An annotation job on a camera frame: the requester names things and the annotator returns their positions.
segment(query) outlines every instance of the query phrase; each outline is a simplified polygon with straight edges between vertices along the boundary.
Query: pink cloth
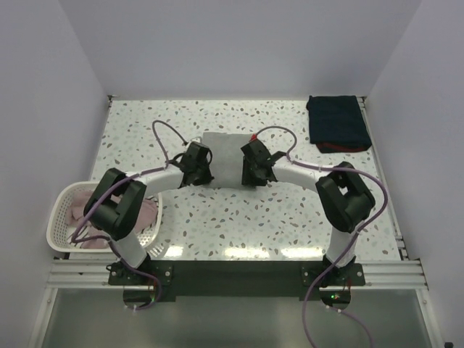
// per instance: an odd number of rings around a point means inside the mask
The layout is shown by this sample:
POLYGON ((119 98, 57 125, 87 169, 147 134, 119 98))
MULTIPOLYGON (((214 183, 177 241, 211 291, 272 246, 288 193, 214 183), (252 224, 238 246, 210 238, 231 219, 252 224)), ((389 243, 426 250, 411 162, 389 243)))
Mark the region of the pink cloth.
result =
MULTIPOLYGON (((84 207, 86 206, 88 200, 92 195, 92 191, 82 191, 74 194, 74 199, 70 207, 66 211, 66 223, 70 226, 77 227, 81 219, 84 217, 84 207)), ((118 203, 120 197, 112 196, 112 201, 118 203)), ((157 220, 158 215, 158 205, 156 202, 153 202, 149 199, 144 199, 138 213, 137 222, 134 226, 134 231, 136 233, 148 228, 152 223, 157 220)), ((87 223, 88 236, 98 236, 102 232, 93 227, 90 223, 87 223)), ((97 239, 93 241, 85 241, 82 244, 84 249, 105 249, 107 248, 108 243, 103 239, 97 239)))

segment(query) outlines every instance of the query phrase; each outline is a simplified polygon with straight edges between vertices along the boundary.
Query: laundry basket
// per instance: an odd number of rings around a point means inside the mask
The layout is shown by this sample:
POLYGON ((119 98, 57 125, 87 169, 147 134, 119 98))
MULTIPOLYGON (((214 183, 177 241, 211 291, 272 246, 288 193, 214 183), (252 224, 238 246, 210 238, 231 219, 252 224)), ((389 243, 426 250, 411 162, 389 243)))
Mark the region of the laundry basket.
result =
MULTIPOLYGON (((66 211, 73 202, 75 193, 93 191, 97 185, 98 182, 96 181, 82 181, 69 185, 59 194, 53 210, 51 211, 46 231, 46 240, 53 249, 58 252, 111 252, 109 247, 105 249, 81 249, 80 244, 75 245, 74 243, 70 243, 70 236, 74 233, 75 227, 67 224, 66 211)), ((138 241, 144 248, 150 247, 150 244, 157 236, 161 226, 162 195, 158 194, 157 197, 154 197, 154 200, 158 205, 156 222, 140 233, 137 233, 138 241)))

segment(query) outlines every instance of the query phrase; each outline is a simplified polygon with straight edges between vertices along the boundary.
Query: speckled tabletop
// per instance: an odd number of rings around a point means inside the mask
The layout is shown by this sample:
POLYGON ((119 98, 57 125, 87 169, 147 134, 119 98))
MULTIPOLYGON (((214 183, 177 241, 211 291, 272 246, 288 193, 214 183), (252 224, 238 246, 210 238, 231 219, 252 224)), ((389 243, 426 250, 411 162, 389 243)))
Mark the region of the speckled tabletop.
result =
MULTIPOLYGON (((92 173, 99 180, 117 167, 135 171, 163 165, 164 158, 151 122, 164 120, 185 138, 204 131, 254 133, 266 125, 285 125, 298 136, 293 155, 301 160, 336 165, 351 162, 378 176, 372 151, 321 154, 308 135, 306 101, 113 101, 92 173)), ((159 127, 170 156, 182 151, 178 138, 159 127)), ((264 132, 271 152, 287 150, 291 136, 264 132)), ((380 207, 380 190, 367 182, 380 207)), ((152 258, 180 260, 320 260, 331 225, 318 195, 287 183, 271 183, 256 191, 188 187, 163 193, 162 225, 152 258)), ((356 248, 358 260, 399 260, 388 212, 367 227, 356 248)))

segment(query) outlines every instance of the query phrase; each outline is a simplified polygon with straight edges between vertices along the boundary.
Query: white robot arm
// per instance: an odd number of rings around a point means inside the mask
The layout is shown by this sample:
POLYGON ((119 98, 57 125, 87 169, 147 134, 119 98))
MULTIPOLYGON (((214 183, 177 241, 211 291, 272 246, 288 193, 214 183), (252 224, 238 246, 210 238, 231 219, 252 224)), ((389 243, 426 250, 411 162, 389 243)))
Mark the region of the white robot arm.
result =
MULTIPOLYGON (((333 263, 346 249, 356 227, 369 216, 375 204, 372 194, 361 178, 357 174, 340 172, 326 175, 319 170, 309 170, 292 164, 283 152, 271 155, 257 139, 244 145, 242 151, 242 184, 264 186, 268 181, 280 181, 293 183, 319 194, 326 216, 333 226, 331 242, 325 255, 325 258, 333 263), (341 193, 340 187, 347 188, 347 193, 341 193)), ((173 160, 171 165, 162 171, 134 178, 123 186, 123 190, 116 192, 122 195, 119 204, 108 199, 95 211, 90 221, 111 236, 117 252, 130 266, 138 268, 144 260, 149 260, 132 231, 143 198, 188 185, 209 183, 214 178, 207 161, 208 153, 209 149, 206 146, 196 142, 190 143, 178 162, 173 160)), ((352 167, 345 162, 340 165, 352 167)), ((116 169, 109 170, 86 205, 85 212, 90 210, 102 192, 125 177, 126 173, 116 169)), ((337 262, 336 267, 342 268, 354 258, 355 244, 337 262)))

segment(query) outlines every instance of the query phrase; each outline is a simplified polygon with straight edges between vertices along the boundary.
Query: black mounting plate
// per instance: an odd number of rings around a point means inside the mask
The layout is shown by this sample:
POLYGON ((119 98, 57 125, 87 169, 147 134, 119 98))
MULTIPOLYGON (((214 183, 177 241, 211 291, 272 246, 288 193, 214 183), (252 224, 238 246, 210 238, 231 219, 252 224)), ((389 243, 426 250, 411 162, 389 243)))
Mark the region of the black mounting plate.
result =
MULTIPOLYGON (((219 297, 298 297, 303 299, 308 286, 327 265, 321 261, 169 261, 152 260, 149 273, 163 286, 161 301, 177 296, 219 297)), ((147 286, 152 281, 135 275, 116 262, 109 265, 108 284, 147 286)), ((324 286, 364 286, 361 264, 353 263, 323 282, 324 286)), ((311 300, 319 300, 319 286, 311 300)))

